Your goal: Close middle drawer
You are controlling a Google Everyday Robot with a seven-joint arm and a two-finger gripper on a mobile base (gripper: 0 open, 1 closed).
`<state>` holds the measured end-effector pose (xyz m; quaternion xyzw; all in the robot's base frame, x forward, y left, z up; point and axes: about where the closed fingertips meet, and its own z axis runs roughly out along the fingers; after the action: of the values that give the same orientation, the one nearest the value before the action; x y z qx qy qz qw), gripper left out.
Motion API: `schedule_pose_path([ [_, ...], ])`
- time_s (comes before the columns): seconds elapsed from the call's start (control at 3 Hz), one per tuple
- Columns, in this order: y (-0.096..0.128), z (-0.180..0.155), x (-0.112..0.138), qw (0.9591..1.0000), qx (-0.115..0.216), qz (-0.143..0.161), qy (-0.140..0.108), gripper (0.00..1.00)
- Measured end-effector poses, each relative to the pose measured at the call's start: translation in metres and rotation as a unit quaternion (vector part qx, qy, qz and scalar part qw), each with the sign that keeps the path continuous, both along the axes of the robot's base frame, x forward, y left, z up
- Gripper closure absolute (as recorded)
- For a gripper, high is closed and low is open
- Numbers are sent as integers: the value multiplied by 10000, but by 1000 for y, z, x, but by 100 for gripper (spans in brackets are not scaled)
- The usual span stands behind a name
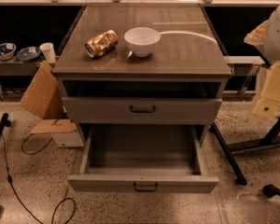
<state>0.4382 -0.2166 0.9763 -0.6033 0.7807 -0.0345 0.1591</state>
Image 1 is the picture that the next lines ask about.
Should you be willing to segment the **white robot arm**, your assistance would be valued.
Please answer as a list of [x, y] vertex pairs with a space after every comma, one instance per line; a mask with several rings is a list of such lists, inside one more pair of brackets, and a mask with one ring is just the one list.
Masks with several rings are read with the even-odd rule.
[[244, 42], [254, 46], [270, 64], [252, 113], [262, 119], [280, 109], [280, 5], [270, 18], [247, 34]]

